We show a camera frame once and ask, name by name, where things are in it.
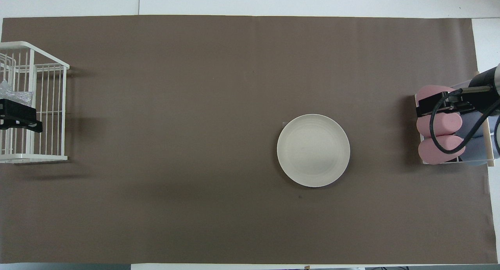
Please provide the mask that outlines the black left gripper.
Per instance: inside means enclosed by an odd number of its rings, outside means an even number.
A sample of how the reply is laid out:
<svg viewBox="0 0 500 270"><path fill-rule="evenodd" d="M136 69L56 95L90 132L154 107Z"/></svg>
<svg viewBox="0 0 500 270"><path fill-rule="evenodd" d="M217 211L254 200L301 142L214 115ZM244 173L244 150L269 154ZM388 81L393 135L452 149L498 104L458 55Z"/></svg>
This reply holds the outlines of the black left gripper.
<svg viewBox="0 0 500 270"><path fill-rule="evenodd" d="M25 128L36 133L43 132L43 123L36 119L36 109L9 99L0 100L1 130Z"/></svg>

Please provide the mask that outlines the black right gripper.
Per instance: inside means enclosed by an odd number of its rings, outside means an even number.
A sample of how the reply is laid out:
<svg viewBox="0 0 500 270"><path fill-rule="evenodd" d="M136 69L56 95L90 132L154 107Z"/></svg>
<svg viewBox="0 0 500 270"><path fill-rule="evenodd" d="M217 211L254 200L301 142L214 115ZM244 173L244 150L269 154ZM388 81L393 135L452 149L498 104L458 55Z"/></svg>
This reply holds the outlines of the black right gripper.
<svg viewBox="0 0 500 270"><path fill-rule="evenodd" d="M436 113L468 113L475 109L464 99L464 94L443 91L419 100L416 106L416 116L420 118L429 115L435 107L437 107Z"/></svg>

